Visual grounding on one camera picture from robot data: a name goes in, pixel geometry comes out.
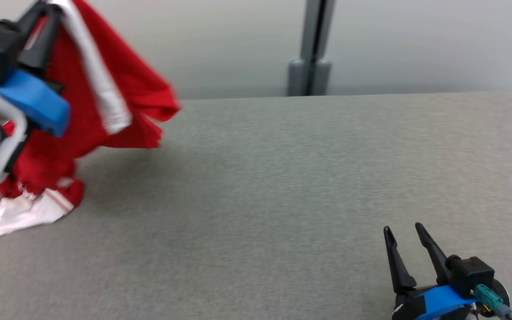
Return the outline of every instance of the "gray tabletop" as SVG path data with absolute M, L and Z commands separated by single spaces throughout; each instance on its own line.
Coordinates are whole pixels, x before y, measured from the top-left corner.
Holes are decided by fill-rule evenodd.
M 512 297 L 512 95 L 185 101 L 159 150 L 98 150 L 65 219 L 0 239 L 0 320 L 389 320 L 414 223 Z

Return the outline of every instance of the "blue bracket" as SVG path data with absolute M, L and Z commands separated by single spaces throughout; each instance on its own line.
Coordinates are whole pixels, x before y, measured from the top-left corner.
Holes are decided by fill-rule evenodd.
M 0 97 L 20 109 L 41 130 L 63 136 L 70 121 L 70 107 L 41 79 L 16 70 L 0 86 Z
M 426 313 L 418 316 L 416 320 L 434 320 L 461 308 L 477 302 L 475 299 L 463 299 L 451 286 L 437 286 L 423 293 Z

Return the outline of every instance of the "white stripe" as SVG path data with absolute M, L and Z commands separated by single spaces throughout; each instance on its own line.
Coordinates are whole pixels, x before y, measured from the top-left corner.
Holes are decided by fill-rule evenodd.
M 402 306 L 404 306 L 404 304 L 401 304 L 400 306 L 398 306 L 396 309 L 394 309 L 394 311 L 392 312 L 392 314 L 395 314 L 398 310 L 400 310 L 400 308 L 402 308 Z
M 102 117 L 102 126 L 108 134 L 120 132 L 132 123 L 132 114 L 104 64 L 80 12 L 71 0 L 50 0 L 49 3 L 60 6 L 65 13 L 63 25 L 76 42 L 82 56 L 88 81 Z
M 60 204 L 62 204 L 69 211 L 75 208 L 75 206 L 67 198 L 65 198 L 59 191 L 45 189 L 45 191 L 43 192 L 43 196 L 45 193 L 53 196 L 58 202 L 60 202 Z
M 56 183 L 56 186 L 59 188 L 68 188 L 73 182 L 75 182 L 73 178 L 67 178 L 63 176 L 63 178 L 60 178 L 59 182 Z

